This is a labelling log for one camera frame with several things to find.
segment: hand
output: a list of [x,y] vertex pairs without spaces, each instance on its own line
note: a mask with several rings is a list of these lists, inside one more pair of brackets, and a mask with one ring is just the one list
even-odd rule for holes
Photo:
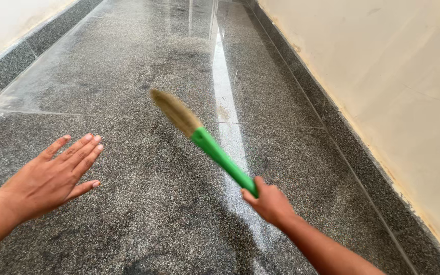
[[242,197],[266,222],[280,228],[284,220],[297,216],[286,196],[276,185],[267,185],[259,176],[254,177],[254,183],[259,198],[254,198],[246,189],[241,190]]
[[101,137],[86,134],[52,159],[70,138],[56,140],[0,188],[0,203],[19,222],[50,212],[100,185],[97,180],[76,184],[101,153]]

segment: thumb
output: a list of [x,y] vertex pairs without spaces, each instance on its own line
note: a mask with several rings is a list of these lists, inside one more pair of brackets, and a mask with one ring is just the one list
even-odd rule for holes
[[87,193],[91,189],[100,186],[101,183],[99,180],[88,181],[79,185],[76,185],[72,191],[70,191],[69,195],[65,198],[65,201],[70,201],[81,196],[84,193]]
[[250,204],[252,207],[254,207],[254,205],[257,204],[257,199],[254,198],[254,196],[252,196],[252,194],[249,191],[247,191],[247,189],[242,188],[241,192],[242,192],[242,198],[248,204]]

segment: wall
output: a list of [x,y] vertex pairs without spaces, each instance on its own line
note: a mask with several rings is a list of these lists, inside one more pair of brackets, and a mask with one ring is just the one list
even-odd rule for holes
[[440,241],[440,0],[258,0]]
[[0,0],[0,53],[74,0]]

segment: wet floor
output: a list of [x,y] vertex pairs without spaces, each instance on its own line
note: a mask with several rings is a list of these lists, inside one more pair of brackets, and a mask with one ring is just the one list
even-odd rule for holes
[[409,273],[248,5],[104,0],[0,95],[0,186],[57,137],[100,134],[102,187],[0,243],[0,274],[313,274],[162,115],[180,97],[249,175],[389,274]]

